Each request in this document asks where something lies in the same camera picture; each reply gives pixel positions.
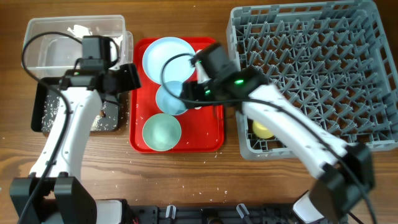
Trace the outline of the white rice grains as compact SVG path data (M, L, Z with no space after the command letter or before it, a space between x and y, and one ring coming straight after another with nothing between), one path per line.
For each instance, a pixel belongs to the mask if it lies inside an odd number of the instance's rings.
M39 109L39 124L32 127L34 131L41 133L49 133L55 117L57 116L59 107L59 97L53 93L48 93L44 100L44 104ZM91 125L91 132L109 132L115 131L119 123L119 109L121 104L117 96L105 96L105 101L101 110L105 112L105 117L101 118L97 115Z

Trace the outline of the light blue bowl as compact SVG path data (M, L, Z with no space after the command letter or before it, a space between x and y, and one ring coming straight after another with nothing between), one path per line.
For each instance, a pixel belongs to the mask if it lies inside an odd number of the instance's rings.
M180 96L183 83L179 81L170 81L161 85L157 90L155 102L158 108L163 112L173 116L178 116L187 111L184 103L170 95L165 87L167 87L174 95Z

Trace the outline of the brown carrot piece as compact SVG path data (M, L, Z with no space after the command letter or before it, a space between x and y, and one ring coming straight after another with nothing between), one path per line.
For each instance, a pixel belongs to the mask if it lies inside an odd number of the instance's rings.
M101 110L100 112L99 112L99 116L101 117L101 118L104 118L106 115L105 115L105 112L103 111L103 110Z

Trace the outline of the light green bowl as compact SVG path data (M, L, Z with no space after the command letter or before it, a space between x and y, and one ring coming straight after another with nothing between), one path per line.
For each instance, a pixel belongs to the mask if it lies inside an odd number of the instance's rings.
M181 136L182 128L179 121L165 113L151 116L142 129L145 144L157 152L171 150L178 144Z

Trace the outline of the yellow plastic cup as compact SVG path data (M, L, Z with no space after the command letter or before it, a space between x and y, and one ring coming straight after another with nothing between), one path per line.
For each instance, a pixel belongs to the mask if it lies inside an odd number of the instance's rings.
M253 133L259 138L269 139L274 136L274 134L269 129L267 129L265 126L257 121L252 122L252 130Z

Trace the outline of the large light blue plate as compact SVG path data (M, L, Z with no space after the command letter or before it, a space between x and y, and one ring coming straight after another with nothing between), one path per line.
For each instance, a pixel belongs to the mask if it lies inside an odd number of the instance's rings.
M175 55L188 55L172 60L165 68L165 82L188 80L195 69L191 66L191 55L195 54L193 47L178 37L164 37L151 43L142 57L145 74L156 84L161 84L160 73L165 62Z

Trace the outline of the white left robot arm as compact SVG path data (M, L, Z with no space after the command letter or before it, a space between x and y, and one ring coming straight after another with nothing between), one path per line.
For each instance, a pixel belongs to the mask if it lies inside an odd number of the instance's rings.
M79 41L82 57L67 70L55 88L59 106L45 147L29 175L15 178L9 193L19 223L131 223L125 199L95 200L82 186L81 164L95 118L103 108L102 95L136 90L141 82L134 64L114 71L110 37L87 35Z

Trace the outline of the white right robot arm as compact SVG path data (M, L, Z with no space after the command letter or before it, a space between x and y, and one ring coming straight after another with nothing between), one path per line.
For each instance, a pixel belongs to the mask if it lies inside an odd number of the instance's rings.
M362 200L376 219L369 199L375 185L373 160L365 144L350 145L319 127L261 71L252 66L239 69L218 43L191 55L190 63L198 79L183 84L181 97L187 108L235 107L293 150L316 180L292 207L301 222L338 222Z

